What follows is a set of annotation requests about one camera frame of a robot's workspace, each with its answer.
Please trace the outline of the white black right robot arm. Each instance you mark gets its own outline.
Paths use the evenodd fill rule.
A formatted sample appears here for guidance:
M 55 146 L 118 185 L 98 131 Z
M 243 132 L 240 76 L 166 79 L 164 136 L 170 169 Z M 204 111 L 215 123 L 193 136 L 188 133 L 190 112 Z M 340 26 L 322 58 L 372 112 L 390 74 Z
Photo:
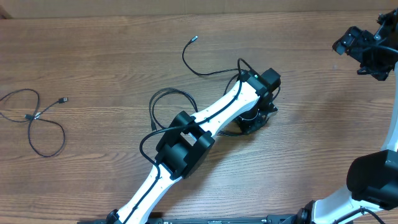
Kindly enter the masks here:
M 359 62 L 358 75 L 378 81 L 397 72 L 397 10 L 380 14 L 376 33 L 350 27 L 332 48 Z M 380 151 L 355 159 L 346 183 L 330 196 L 313 200 L 285 223 L 353 223 L 365 214 L 379 223 L 377 212 L 397 207 L 397 105 Z

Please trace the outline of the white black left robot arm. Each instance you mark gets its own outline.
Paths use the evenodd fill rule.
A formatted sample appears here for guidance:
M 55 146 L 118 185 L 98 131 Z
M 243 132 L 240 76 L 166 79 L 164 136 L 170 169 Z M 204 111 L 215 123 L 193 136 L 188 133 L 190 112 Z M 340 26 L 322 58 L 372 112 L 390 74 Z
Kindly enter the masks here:
M 215 143 L 215 136 L 234 121 L 241 135 L 261 129 L 278 112 L 274 93 L 280 90 L 280 75 L 273 69 L 258 74 L 241 70 L 234 87 L 206 109 L 189 115 L 180 112 L 156 146 L 152 169 L 132 199 L 113 210 L 107 223 L 147 223 L 149 215 L 173 184 L 191 176 Z

